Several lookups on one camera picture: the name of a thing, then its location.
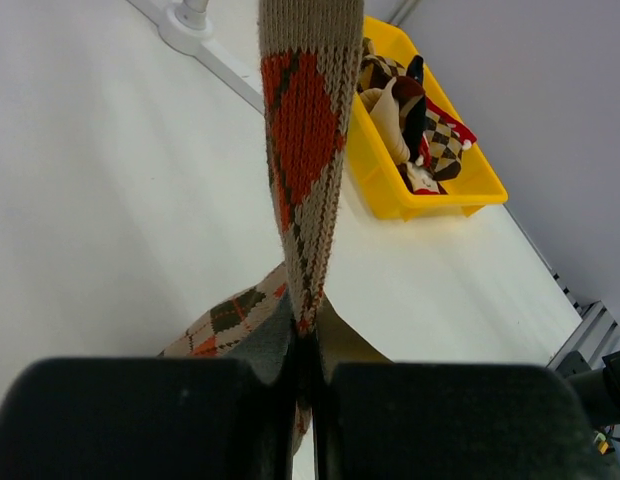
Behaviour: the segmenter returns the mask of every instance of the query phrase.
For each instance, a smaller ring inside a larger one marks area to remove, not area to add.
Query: pile of socks
[[[445,194],[439,182],[459,175],[477,138],[426,96],[423,76],[420,55],[405,68],[363,39],[357,91],[390,157],[412,193]]]

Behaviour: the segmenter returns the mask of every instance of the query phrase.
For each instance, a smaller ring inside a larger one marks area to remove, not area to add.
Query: table surface
[[[0,2],[0,401],[43,357],[156,354],[281,258],[256,111],[124,0]],[[543,365],[580,321],[503,207],[381,222],[348,172],[326,291],[397,360]]]

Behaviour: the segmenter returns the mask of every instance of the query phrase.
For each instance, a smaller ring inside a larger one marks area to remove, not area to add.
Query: white stand base
[[[245,65],[213,37],[213,27],[205,19],[202,29],[184,25],[177,18],[178,3],[170,0],[128,0],[158,26],[159,35],[172,48],[199,60],[226,85],[263,113],[259,73]]]

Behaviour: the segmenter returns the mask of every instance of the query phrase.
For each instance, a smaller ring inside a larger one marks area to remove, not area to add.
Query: yellow plastic container
[[[378,54],[404,66],[418,53],[404,32],[379,20],[366,18],[364,35],[373,40]],[[460,119],[427,66],[424,87],[434,103]],[[348,133],[347,156],[370,208],[381,219],[409,220],[419,215],[447,215],[460,211],[470,216],[485,205],[508,200],[499,177],[476,144],[463,152],[459,176],[442,182],[447,195],[414,195],[403,183],[358,95],[355,95]]]

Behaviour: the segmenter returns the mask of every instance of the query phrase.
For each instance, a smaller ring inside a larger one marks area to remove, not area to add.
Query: checkered sock
[[[362,26],[363,0],[260,0],[268,173],[285,261],[262,282],[206,312],[162,356],[222,356],[284,301],[300,337],[314,330],[337,217]],[[306,399],[297,402],[294,450],[309,425],[307,405]]]

